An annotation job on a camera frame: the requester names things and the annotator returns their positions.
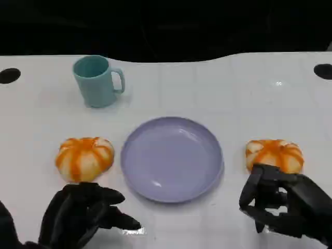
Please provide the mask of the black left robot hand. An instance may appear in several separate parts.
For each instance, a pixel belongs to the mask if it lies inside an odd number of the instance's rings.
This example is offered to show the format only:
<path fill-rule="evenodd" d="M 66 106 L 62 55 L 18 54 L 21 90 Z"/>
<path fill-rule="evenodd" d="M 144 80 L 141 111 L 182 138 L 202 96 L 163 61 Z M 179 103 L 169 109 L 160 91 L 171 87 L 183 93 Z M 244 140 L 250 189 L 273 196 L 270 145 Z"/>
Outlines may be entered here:
<path fill-rule="evenodd" d="M 120 192 L 97 183 L 67 184 L 49 203 L 39 244 L 47 248 L 83 248 L 98 229 L 139 230 L 141 223 L 123 213 Z"/>

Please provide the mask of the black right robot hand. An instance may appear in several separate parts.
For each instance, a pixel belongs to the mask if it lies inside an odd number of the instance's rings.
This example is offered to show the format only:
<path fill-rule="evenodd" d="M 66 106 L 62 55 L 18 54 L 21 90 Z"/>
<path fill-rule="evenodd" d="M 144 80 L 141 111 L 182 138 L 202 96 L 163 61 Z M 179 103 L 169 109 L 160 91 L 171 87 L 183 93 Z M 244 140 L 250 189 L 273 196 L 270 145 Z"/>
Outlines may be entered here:
<path fill-rule="evenodd" d="M 331 197 L 303 174 L 254 164 L 239 207 L 255 221 L 258 233 L 268 227 L 279 234 L 316 239 L 331 248 Z"/>

